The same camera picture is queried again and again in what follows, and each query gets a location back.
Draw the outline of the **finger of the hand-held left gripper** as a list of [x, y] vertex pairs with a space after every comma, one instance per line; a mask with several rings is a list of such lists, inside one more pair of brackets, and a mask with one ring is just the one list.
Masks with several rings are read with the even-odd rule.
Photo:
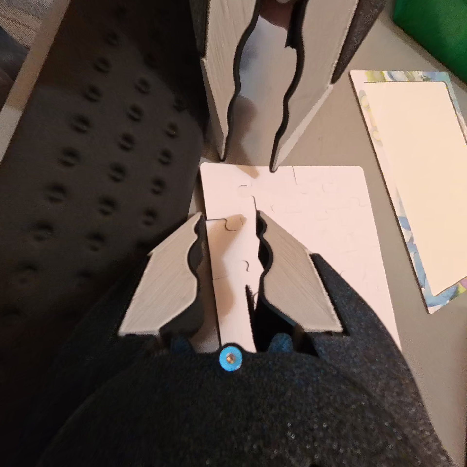
[[240, 58], [258, 15], [258, 1], [207, 2], [204, 51], [200, 63], [212, 140], [221, 161], [227, 156], [233, 129], [233, 107], [241, 89]]
[[271, 154], [276, 172], [329, 96], [331, 79], [358, 1], [297, 1], [291, 15], [288, 45], [296, 50], [296, 70], [283, 98], [283, 119]]

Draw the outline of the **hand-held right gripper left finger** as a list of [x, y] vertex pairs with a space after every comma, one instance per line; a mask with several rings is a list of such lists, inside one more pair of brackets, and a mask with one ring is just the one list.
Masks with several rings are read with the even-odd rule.
[[119, 328], [119, 336], [192, 337], [204, 322], [199, 298], [202, 213], [195, 213], [149, 254], [148, 263]]

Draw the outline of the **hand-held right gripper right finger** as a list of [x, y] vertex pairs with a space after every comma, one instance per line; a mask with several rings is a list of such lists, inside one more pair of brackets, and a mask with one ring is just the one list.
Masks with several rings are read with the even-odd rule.
[[263, 211], [256, 211], [256, 236], [263, 267], [258, 301], [304, 332], [341, 333], [311, 251]]

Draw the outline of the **sheet of joined puzzle pieces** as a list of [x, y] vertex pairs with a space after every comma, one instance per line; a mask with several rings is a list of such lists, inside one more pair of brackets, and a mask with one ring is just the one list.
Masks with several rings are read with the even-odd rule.
[[256, 211], [320, 254], [368, 303], [401, 348], [363, 169], [204, 162], [200, 176], [221, 345], [254, 352], [246, 286], [258, 292]]

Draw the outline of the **landscape jigsaw puzzle board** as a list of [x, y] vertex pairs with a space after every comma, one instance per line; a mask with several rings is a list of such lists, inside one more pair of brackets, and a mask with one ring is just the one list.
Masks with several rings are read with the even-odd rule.
[[466, 292], [466, 123], [448, 73], [349, 73], [430, 314]]

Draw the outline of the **grey desk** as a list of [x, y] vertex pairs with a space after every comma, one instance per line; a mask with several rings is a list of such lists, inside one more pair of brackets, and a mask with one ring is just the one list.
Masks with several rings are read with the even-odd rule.
[[[377, 21], [334, 85], [285, 165], [361, 166], [380, 242], [403, 354], [412, 368], [432, 424], [456, 466], [464, 466], [466, 442], [466, 293], [429, 314], [408, 258], [348, 72], [447, 69], [392, 20], [387, 1]], [[294, 73], [295, 50], [286, 31], [263, 18], [241, 58], [241, 94], [226, 163], [268, 166], [281, 98]]]

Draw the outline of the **green plastic bin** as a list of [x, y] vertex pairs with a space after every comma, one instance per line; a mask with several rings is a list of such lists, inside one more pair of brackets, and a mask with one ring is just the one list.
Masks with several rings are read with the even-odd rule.
[[465, 0], [397, 0], [394, 23], [467, 82], [467, 2]]

